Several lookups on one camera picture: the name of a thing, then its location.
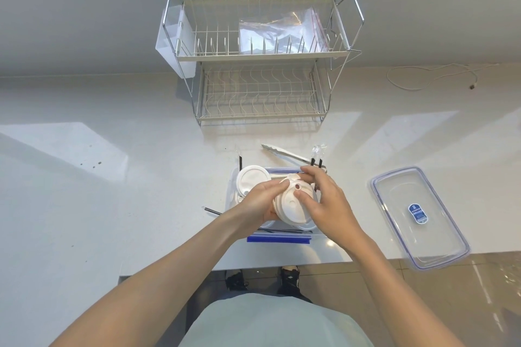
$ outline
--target metal wire dish rack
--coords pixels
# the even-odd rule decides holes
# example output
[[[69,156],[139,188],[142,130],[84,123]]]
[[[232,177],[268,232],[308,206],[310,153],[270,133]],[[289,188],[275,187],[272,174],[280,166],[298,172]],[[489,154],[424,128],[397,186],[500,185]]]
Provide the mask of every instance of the metal wire dish rack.
[[[241,32],[249,17],[298,11],[311,11],[312,38],[254,42]],[[357,0],[168,0],[156,49],[185,82],[199,124],[323,120],[345,64],[361,53],[353,46],[363,23]]]

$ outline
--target hand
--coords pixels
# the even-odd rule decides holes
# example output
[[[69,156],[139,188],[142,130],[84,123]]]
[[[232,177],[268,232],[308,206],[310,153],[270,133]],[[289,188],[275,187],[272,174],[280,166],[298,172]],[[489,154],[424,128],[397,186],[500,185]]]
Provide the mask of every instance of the hand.
[[[280,182],[280,179],[261,182],[253,187],[241,203],[220,217],[229,213],[228,216],[234,219],[238,227],[237,238],[248,237],[266,221],[279,219],[273,208],[273,199],[286,191],[289,185],[288,180]]]
[[[296,198],[306,206],[317,227],[332,241],[353,252],[360,242],[368,238],[345,198],[344,191],[322,169],[315,166],[302,166],[301,178],[314,182],[320,188],[320,203],[308,194],[296,191]]]

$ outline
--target person's right hand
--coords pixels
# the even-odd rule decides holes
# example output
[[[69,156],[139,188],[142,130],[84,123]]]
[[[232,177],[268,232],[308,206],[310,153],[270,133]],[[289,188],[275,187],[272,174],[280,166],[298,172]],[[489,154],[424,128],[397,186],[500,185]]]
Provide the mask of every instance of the person's right hand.
[[[316,226],[332,241],[348,252],[367,239],[367,235],[345,198],[344,191],[336,185],[321,168],[302,166],[305,174],[300,174],[306,182],[314,182],[320,188],[320,203],[315,202],[308,194],[296,191],[296,198],[306,206]]]

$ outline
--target white countertop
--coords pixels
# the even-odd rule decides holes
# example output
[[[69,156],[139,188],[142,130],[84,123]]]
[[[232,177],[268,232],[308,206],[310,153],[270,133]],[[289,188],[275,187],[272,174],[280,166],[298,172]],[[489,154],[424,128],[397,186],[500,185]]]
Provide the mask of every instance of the white countertop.
[[[244,165],[289,165],[265,142],[303,155],[327,143],[329,174],[388,258],[402,254],[367,184],[410,165],[473,252],[521,250],[521,65],[479,72],[474,90],[459,75],[406,92],[386,71],[347,69],[322,124],[203,128],[174,74],[0,79],[3,339],[50,343],[118,276],[207,225],[202,206],[224,208],[236,150]],[[239,241],[216,269],[349,260],[326,238]]]

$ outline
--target white cable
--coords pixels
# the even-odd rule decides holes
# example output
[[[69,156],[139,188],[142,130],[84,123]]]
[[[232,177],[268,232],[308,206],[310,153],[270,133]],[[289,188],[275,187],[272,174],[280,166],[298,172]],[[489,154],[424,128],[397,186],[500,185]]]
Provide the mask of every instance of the white cable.
[[[445,66],[440,66],[439,68],[432,68],[432,69],[429,69],[429,68],[422,68],[421,66],[396,66],[394,68],[390,68],[388,71],[387,71],[387,74],[386,74],[386,78],[387,78],[387,81],[390,82],[391,84],[393,84],[395,87],[398,87],[400,89],[404,89],[406,91],[421,91],[422,89],[425,89],[427,88],[429,85],[431,85],[434,81],[438,80],[439,78],[443,78],[443,77],[449,77],[449,76],[456,76],[458,74],[462,74],[462,73],[472,73],[472,75],[474,76],[474,84],[473,84],[473,87],[475,88],[477,85],[478,85],[478,75],[475,73],[475,72],[478,72],[479,70],[483,70],[483,69],[486,69],[486,68],[490,68],[491,66],[497,66],[499,65],[499,63],[494,63],[492,65],[488,65],[488,66],[485,66],[484,68],[479,68],[479,69],[469,69],[466,65],[460,65],[459,63],[449,63],[448,65],[445,65]],[[400,85],[398,85],[396,82],[394,82],[393,80],[391,80],[389,78],[389,73],[391,71],[393,71],[394,69],[407,69],[407,68],[412,68],[412,69],[420,69],[420,70],[426,70],[427,72],[432,72],[434,70],[439,70],[439,69],[443,69],[443,68],[447,68],[449,66],[459,66],[460,68],[464,68],[465,70],[463,70],[462,72],[457,72],[457,73],[451,73],[451,74],[445,74],[443,76],[438,76],[436,77],[435,79],[429,81],[427,83],[427,85],[425,87],[421,87],[421,88],[406,88],[406,87],[402,87]]]

